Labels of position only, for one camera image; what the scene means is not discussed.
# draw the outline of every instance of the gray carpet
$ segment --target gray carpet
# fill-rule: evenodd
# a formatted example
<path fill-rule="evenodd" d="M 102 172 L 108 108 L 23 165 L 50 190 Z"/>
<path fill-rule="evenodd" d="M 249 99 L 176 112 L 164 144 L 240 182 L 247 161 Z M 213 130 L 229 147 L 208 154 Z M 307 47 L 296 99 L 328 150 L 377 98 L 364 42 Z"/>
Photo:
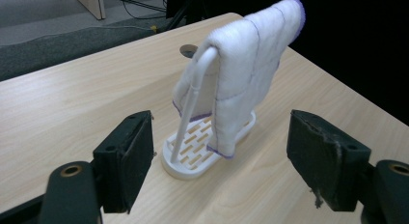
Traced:
<path fill-rule="evenodd" d="M 0 81 L 29 72 L 42 70 L 127 42 L 155 35 L 155 25 L 164 31 L 171 19 L 164 13 L 143 16 L 144 19 L 112 23 L 102 27 L 86 28 L 60 35 L 50 35 L 28 42 L 0 46 Z"/>

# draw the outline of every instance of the table surface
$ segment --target table surface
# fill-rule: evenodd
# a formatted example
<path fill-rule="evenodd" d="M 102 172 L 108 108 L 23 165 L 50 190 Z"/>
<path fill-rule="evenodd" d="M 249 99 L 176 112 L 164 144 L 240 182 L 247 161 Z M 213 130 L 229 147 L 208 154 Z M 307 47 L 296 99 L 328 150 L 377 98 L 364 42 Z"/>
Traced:
<path fill-rule="evenodd" d="M 291 48 L 234 159 L 193 181 L 162 167 L 162 145 L 180 121 L 171 92 L 190 60 L 179 48 L 240 17 L 220 15 L 1 82 L 0 212 L 43 194 L 55 168 L 91 161 L 126 116 L 150 110 L 158 156 L 131 213 L 104 213 L 104 223 L 360 223 L 361 204 L 354 212 L 315 207 L 286 157 L 290 111 L 314 113 L 365 144 L 371 164 L 407 161 L 409 127 Z"/>

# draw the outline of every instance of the black cable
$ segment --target black cable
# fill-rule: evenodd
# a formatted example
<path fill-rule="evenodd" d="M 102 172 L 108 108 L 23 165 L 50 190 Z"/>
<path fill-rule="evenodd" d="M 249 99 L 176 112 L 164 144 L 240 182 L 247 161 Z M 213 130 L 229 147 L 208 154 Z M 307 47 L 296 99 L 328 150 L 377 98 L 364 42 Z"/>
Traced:
<path fill-rule="evenodd" d="M 137 5 L 137 6 L 140 6 L 140 7 L 144 7 L 144 8 L 147 8 L 147 9 L 152 9 L 152 10 L 155 10 L 155 11 L 159 11 L 159 12 L 162 12 L 162 13 L 166 13 L 166 9 L 154 7 L 154 6 L 147 5 L 147 4 L 144 4 L 144 3 L 141 3 L 141 2 L 137 2 L 137 1 L 134 1 L 134 0 L 120 0 L 120 1 L 123 1 L 123 7 L 125 8 L 126 12 L 127 12 L 130 16 L 132 16 L 133 18 L 135 18 L 135 19 L 155 19 L 155 18 L 163 18 L 163 17 L 166 17 L 165 15 L 156 16 L 156 17 L 148 17 L 148 18 L 136 17 L 136 16 L 132 15 L 132 14 L 129 12 L 129 10 L 128 10 L 127 7 L 126 7 L 125 2 L 126 2 L 126 3 L 129 3 L 129 4 Z"/>

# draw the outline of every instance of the slotted base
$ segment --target slotted base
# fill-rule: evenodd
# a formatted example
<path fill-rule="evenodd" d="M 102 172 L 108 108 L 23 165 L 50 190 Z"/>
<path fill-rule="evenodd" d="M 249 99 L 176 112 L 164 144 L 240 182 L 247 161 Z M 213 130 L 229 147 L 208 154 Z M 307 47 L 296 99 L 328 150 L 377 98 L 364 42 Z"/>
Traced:
<path fill-rule="evenodd" d="M 255 122 L 256 114 L 252 112 L 250 121 L 237 133 L 236 143 L 249 133 Z M 169 137 L 162 150 L 162 164 L 165 170 L 173 177 L 183 180 L 194 179 L 204 173 L 222 157 L 206 149 L 212 134 L 211 117 L 190 123 L 180 146 L 176 163 L 171 162 L 171 156 L 177 135 Z"/>

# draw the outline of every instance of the white towel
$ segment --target white towel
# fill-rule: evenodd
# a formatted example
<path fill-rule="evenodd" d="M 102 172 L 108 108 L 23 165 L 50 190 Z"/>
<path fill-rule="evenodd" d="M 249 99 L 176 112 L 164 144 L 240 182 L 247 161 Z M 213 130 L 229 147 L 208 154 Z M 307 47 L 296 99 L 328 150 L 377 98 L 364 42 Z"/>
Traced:
<path fill-rule="evenodd" d="M 208 48 L 215 47 L 218 57 L 206 71 L 190 120 L 212 115 L 208 150 L 233 158 L 235 135 L 265 98 L 282 53 L 304 22 L 302 3 L 282 0 L 213 30 L 199 46 L 174 88 L 173 99 L 181 116 L 196 64 Z"/>

